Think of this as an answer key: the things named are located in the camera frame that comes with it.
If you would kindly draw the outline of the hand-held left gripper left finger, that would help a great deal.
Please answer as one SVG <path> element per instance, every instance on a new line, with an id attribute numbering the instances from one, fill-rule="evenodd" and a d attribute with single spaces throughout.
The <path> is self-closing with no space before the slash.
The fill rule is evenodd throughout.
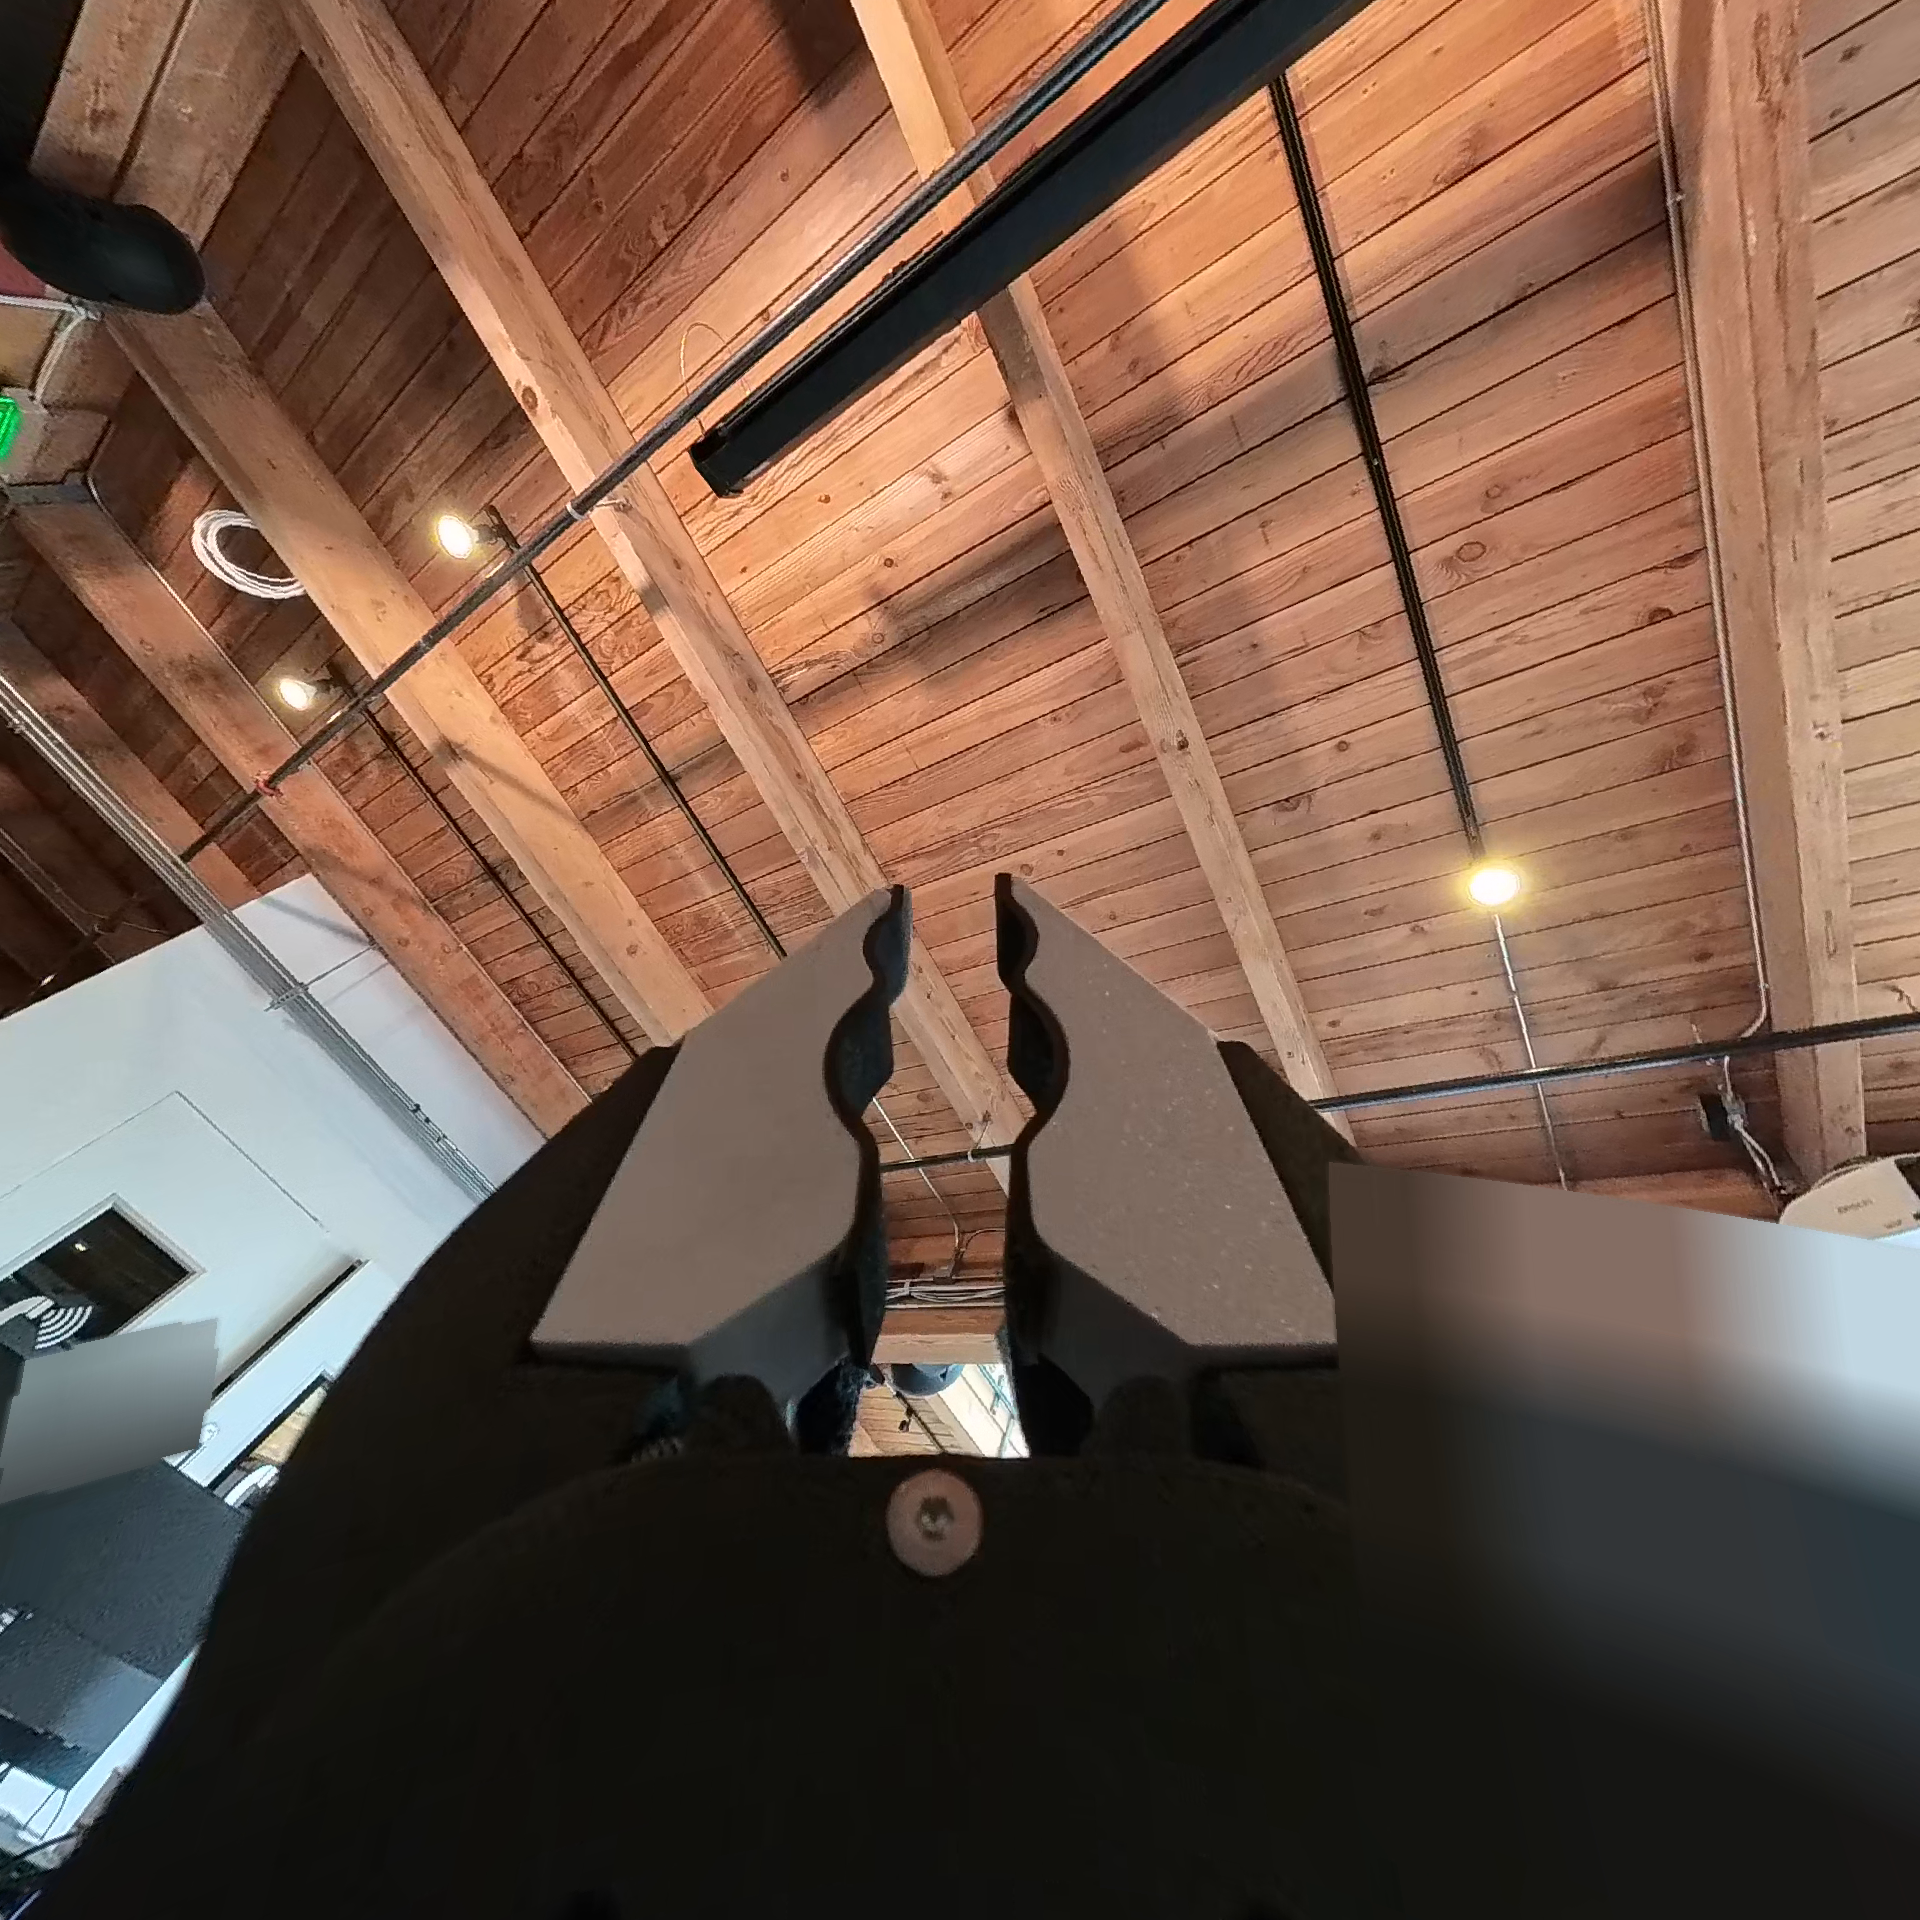
<path id="1" fill-rule="evenodd" d="M 845 1453 L 884 1311 L 878 1151 L 910 901 L 855 901 L 676 1046 L 530 1334 L 543 1361 L 758 1380 Z"/>

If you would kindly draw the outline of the grey metal conduit bundle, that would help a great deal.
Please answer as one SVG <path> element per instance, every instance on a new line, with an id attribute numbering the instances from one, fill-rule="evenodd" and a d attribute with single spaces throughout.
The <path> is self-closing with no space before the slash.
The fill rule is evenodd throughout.
<path id="1" fill-rule="evenodd" d="M 212 942 L 268 996 L 269 1008 L 282 1011 L 357 1092 L 369 1096 L 423 1156 L 441 1166 L 444 1174 L 466 1199 L 482 1203 L 493 1193 L 493 1182 L 466 1159 L 455 1142 L 405 1094 L 401 1083 L 333 1019 L 309 984 L 194 875 L 189 861 L 84 761 L 84 754 L 5 678 L 1 679 L 1 712 L 12 734 L 20 736 L 84 804 L 119 836 L 160 886 L 197 916 Z"/>

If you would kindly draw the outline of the black panel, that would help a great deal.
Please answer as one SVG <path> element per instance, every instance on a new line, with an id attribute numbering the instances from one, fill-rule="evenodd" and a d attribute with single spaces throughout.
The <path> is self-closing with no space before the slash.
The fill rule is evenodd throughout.
<path id="1" fill-rule="evenodd" d="M 74 1787 L 199 1647 L 248 1526 L 169 1467 L 1 1509 L 1 1762 Z"/>

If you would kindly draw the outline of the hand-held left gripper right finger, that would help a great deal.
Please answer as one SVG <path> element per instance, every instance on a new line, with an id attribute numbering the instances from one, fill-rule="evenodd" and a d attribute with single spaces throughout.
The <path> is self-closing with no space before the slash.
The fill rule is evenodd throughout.
<path id="1" fill-rule="evenodd" d="M 1004 1343 L 1032 1453 L 1114 1394 L 1335 1363 L 1335 1130 L 1029 883 L 993 881 L 1011 1148 Z"/>

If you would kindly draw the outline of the dark wall window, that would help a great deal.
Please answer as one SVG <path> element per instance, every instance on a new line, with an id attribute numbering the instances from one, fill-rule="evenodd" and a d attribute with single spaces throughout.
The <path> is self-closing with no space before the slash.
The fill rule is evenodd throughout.
<path id="1" fill-rule="evenodd" d="M 108 1206 L 1 1277 L 1 1317 L 50 1352 L 111 1335 L 197 1276 L 131 1216 Z"/>

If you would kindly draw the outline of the white projector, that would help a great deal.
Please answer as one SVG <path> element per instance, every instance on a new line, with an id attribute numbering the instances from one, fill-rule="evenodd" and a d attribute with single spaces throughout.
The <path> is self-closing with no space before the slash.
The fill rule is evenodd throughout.
<path id="1" fill-rule="evenodd" d="M 1856 1238 L 1906 1238 L 1918 1233 L 1918 1154 L 1835 1168 L 1791 1199 L 1781 1221 Z"/>

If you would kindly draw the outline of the black horizontal pipe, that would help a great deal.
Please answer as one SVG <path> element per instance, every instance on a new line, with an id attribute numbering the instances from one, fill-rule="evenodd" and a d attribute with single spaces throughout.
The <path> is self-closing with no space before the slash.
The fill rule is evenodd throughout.
<path id="1" fill-rule="evenodd" d="M 1511 1096 L 1520 1092 L 1542 1092 L 1564 1083 L 1621 1079 L 1652 1072 L 1671 1072 L 1683 1065 L 1734 1063 L 1746 1059 L 1770 1059 L 1783 1053 L 1824 1051 L 1827 1046 L 1868 1044 L 1876 1040 L 1906 1038 L 1918 1032 L 1918 1013 L 1894 1013 L 1858 1021 L 1835 1021 L 1795 1032 L 1756 1032 L 1724 1041 L 1704 1041 L 1675 1046 L 1667 1051 L 1648 1051 L 1618 1055 L 1603 1062 L 1581 1062 L 1571 1065 L 1538 1065 L 1506 1074 L 1466 1077 L 1450 1080 L 1428 1080 L 1390 1088 L 1378 1088 L 1352 1096 L 1326 1096 L 1309 1099 L 1316 1112 L 1324 1116 L 1352 1115 L 1379 1108 L 1399 1108 L 1444 1098 L 1466 1096 Z"/>

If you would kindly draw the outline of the long black ceiling pipe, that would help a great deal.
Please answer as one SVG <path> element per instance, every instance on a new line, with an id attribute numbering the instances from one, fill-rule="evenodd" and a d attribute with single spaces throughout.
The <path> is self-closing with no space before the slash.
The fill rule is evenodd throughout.
<path id="1" fill-rule="evenodd" d="M 252 812 L 254 806 L 264 804 L 266 798 L 275 793 L 294 772 L 304 769 L 325 746 L 330 746 L 366 706 L 395 688 L 405 676 L 419 666 L 439 645 L 475 618 L 490 598 L 537 563 L 557 540 L 563 540 L 575 525 L 594 519 L 600 509 L 612 501 L 612 497 L 623 495 L 630 481 L 634 481 L 635 474 L 647 471 L 654 454 L 679 435 L 685 424 L 701 421 L 706 407 L 793 338 L 804 324 L 821 314 L 855 277 L 871 269 L 880 256 L 889 254 L 924 218 L 940 210 L 966 183 L 985 171 L 1026 127 L 1058 103 L 1096 65 L 1135 36 L 1156 14 L 1161 14 L 1158 3 L 1126 5 L 1115 14 L 1110 14 L 1090 34 L 1047 67 L 991 124 L 975 134 L 975 138 L 948 157 L 929 178 L 915 183 L 910 194 L 886 208 L 875 228 L 869 228 L 857 238 L 814 283 L 768 318 L 755 335 L 739 343 L 725 360 L 720 360 L 703 383 L 687 391 L 687 395 L 669 414 L 659 416 L 635 442 L 618 448 L 616 459 L 608 462 L 605 467 L 575 495 L 563 500 L 559 511 L 528 534 L 505 563 L 499 563 L 493 573 L 479 576 L 475 586 L 466 590 L 463 600 L 455 600 L 439 621 L 423 629 L 405 652 L 393 657 L 355 704 L 343 707 L 325 729 L 312 734 L 272 774 L 264 776 L 248 799 L 226 806 L 226 810 L 219 814 L 216 828 L 206 829 L 203 840 L 214 840 L 221 831 Z"/>

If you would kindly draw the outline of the black round duct elbow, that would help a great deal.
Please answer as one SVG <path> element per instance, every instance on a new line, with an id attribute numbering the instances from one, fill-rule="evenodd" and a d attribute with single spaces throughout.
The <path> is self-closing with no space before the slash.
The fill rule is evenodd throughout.
<path id="1" fill-rule="evenodd" d="M 1 234 L 24 270 L 64 294 L 180 315 L 206 297 L 192 242 L 139 204 L 84 195 L 28 174 L 1 178 Z"/>

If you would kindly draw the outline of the black hanging linear lamp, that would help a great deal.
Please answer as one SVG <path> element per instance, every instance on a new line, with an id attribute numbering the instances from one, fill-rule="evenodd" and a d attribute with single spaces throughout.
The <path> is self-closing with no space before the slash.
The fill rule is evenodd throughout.
<path id="1" fill-rule="evenodd" d="M 716 421 L 689 448 L 692 467 L 714 493 L 739 493 L 1359 12 L 1359 3 L 1209 7 Z"/>

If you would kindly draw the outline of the long black lighting track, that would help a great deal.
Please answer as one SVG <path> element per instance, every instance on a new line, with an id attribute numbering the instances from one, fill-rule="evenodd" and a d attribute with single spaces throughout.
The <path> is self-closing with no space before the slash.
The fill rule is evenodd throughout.
<path id="1" fill-rule="evenodd" d="M 1433 647 L 1426 621 L 1426 603 L 1414 573 L 1410 542 L 1400 519 L 1400 506 L 1394 493 L 1394 481 L 1390 477 L 1383 443 L 1379 437 L 1379 422 L 1374 407 L 1369 377 L 1359 353 L 1356 329 L 1347 312 L 1332 238 L 1326 228 L 1320 202 L 1320 187 L 1313 178 L 1310 159 L 1306 155 L 1300 113 L 1293 106 L 1293 96 L 1286 75 L 1277 75 L 1275 79 L 1271 79 L 1266 84 L 1266 94 L 1277 123 L 1277 136 L 1281 141 L 1288 178 L 1291 183 L 1291 191 L 1305 228 L 1306 251 L 1310 258 L 1313 277 L 1328 324 L 1328 336 L 1335 352 L 1341 396 L 1354 427 L 1356 450 L 1374 493 L 1374 506 L 1379 519 L 1379 532 L 1386 544 L 1388 563 L 1394 575 L 1399 604 L 1410 631 L 1411 657 L 1421 674 L 1435 749 L 1444 764 L 1454 814 L 1466 839 L 1469 859 L 1479 861 L 1485 855 L 1483 823 L 1474 804 L 1469 776 L 1454 734 L 1453 706 Z"/>

